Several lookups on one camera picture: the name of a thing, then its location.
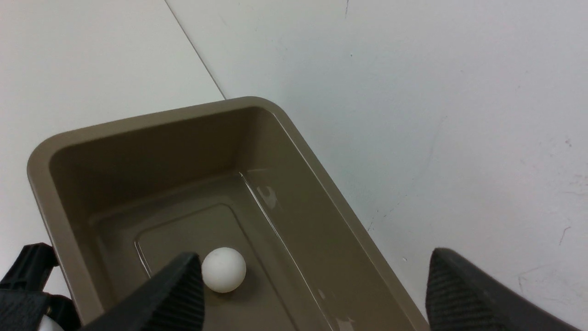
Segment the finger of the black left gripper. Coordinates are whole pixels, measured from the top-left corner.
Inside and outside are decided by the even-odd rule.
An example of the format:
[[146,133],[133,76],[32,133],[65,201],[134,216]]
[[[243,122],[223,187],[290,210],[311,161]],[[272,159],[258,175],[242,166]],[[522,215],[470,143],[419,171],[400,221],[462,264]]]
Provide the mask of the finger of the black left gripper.
[[44,287],[59,266],[53,247],[26,245],[0,283],[2,331],[77,331],[81,322],[71,299]]

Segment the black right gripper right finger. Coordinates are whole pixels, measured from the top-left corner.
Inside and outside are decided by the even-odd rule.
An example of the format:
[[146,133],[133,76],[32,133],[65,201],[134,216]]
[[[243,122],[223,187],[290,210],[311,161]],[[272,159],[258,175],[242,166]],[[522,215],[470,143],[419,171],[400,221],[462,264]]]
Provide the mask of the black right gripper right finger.
[[573,331],[448,248],[430,256],[425,308],[432,331]]

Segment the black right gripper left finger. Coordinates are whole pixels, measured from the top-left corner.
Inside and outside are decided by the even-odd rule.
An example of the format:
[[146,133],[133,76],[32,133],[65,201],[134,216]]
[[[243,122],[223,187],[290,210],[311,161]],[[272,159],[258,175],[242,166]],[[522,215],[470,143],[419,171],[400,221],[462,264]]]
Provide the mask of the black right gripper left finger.
[[83,331],[201,331],[204,281],[197,253],[181,253]]

